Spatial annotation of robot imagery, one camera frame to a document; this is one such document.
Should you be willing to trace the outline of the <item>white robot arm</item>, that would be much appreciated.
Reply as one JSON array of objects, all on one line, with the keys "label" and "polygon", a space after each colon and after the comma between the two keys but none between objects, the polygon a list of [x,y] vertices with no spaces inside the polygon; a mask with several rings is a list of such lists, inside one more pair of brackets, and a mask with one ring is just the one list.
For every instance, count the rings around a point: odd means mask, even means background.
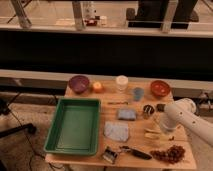
[{"label": "white robot arm", "polygon": [[196,116],[195,112],[196,104],[189,98],[169,102],[164,106],[159,127],[164,133],[171,133],[181,124],[213,147],[213,123]]}]

